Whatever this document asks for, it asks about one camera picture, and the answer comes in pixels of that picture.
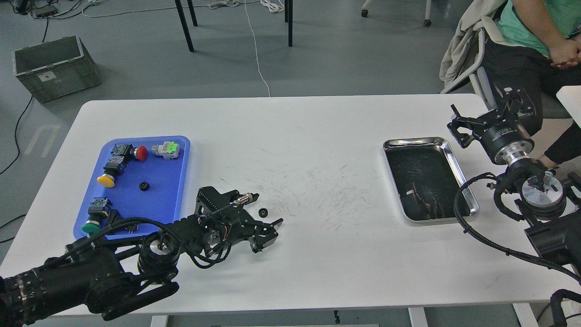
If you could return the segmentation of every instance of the person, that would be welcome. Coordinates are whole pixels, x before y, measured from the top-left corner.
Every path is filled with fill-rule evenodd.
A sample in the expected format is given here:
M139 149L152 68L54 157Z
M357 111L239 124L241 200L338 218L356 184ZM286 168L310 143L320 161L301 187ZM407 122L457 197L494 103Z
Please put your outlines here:
M580 25L580 0L508 0L497 23L505 42L485 45L490 84L522 88L535 105L535 116L519 120L531 136L543 124L541 92L556 98L562 86L581 85ZM551 169L580 155L581 129L573 123L539 161Z

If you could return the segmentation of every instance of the robotic arm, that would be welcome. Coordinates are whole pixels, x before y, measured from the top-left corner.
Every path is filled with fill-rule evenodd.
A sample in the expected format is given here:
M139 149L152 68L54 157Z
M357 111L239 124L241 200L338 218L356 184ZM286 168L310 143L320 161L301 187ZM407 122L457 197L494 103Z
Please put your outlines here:
M534 115L534 106L524 90L509 90L504 96L505 107L478 118L462 117L452 105L454 116L448 128L460 146L466 148L472 141L479 141L494 164L507 165L506 171L499 176L484 173L462 185L455 207L458 206L459 194L471 183L479 179L494 180L496 184L489 186L494 189L496 207L516 221L527 221L530 227L525 229L525 233L539 256L520 253L488 240L470 227L459 210L455 210L456 218L465 233L488 246L527 262L561 271L581 283L581 212L578 211L581 200L573 192L573 187L581 191L581 178L570 173L568 178L559 180L540 162L529 157L534 142L518 119ZM460 128L468 129L470 133L461 133ZM504 205L501 196L505 193L519 195L515 203L520 214ZM575 205L576 211L561 216L567 199ZM562 267L567 264L571 264L575 272ZM563 298L581 303L581 295L577 293L568 290L555 292L551 297L551 309L556 327L567 326L561 308Z
M49 258L42 266L16 276L0 278L0 325L30 325L57 312L85 304L104 320L115 319L177 292L171 280L177 261L186 253L200 268L224 261L230 248L250 242L254 253L275 242L273 223L254 220L244 205L258 194L237 190L220 194L202 187L193 215L162 224L146 218L121 219L90 237L66 246L61 257ZM136 223L151 223L159 231L148 236L108 240L105 235ZM118 248L131 247L117 252ZM139 274L125 272L121 261L138 255Z

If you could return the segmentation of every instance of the gray storage bin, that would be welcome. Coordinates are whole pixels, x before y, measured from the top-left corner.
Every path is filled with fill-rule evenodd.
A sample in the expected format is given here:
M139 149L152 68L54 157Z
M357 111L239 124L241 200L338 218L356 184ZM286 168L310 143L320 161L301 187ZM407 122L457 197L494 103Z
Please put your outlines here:
M38 102L101 84L97 67L77 36L14 52L14 75Z

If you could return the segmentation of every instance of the white cable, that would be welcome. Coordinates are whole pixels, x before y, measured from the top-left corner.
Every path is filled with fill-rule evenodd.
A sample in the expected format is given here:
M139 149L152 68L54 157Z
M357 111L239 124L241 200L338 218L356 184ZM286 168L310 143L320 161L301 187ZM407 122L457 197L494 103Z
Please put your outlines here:
M212 1L212 3L209 3L208 5L198 5L198 6L193 6L194 8L199 8L199 7L208 7L210 9L216 9L216 8L220 8L220 7L236 7L244 2L242 2L241 0L210 0ZM250 1L248 3L255 3L258 2L259 0L256 1ZM155 9L144 9L144 10L132 10L132 11L128 11L128 12L120 12L120 13L114 13L111 15L100 15L100 16L90 16L85 14L85 10L87 8L89 8L90 5L86 5L83 10L83 16L85 17L89 17L89 18L102 18L102 17L113 17L113 16L119 16L119 15L124 15L126 13L135 13L135 12L152 12L152 11L157 11L157 10L168 10L168 9L175 9L175 7L165 7L165 8L155 8Z
M152 11L156 11L156 10L175 9L175 7L166 7L166 8L157 8L157 9L132 10L132 11L128 11L128 12L114 13L111 15L89 16L89 15L85 14L85 10L87 8L89 8L90 6L91 5L87 4L86 6L83 7L83 10L82 10L83 16L89 17L89 18L102 18L102 17L113 17L113 16L118 16L118 15L123 15L126 13L134 13L134 12L152 12Z
M256 53L256 66L258 67L258 74L260 75L260 78L266 85L266 89L268 90L268 97L270 98L271 97L270 87L268 86L268 83L266 83L264 77L262 76L262 73L260 72L260 64L258 63L258 48L256 47L256 35L254 34L254 29L252 29L252 25L250 24L250 16L248 15L248 9L246 8L246 0L244 0L244 10L246 11L246 17L248 18L248 26L250 26L252 37L254 38L254 52Z
M280 5L270 2L270 0L260 0L260 4L268 8L271 13L283 12L285 11L285 5L282 4L281 0L278 0Z

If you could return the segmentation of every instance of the person's hand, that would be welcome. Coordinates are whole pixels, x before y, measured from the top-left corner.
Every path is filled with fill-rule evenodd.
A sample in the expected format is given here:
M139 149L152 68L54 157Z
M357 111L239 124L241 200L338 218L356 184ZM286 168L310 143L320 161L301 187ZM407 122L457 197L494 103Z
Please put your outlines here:
M551 67L561 70L569 69L581 63L581 42L576 40L563 40L549 47L549 60Z

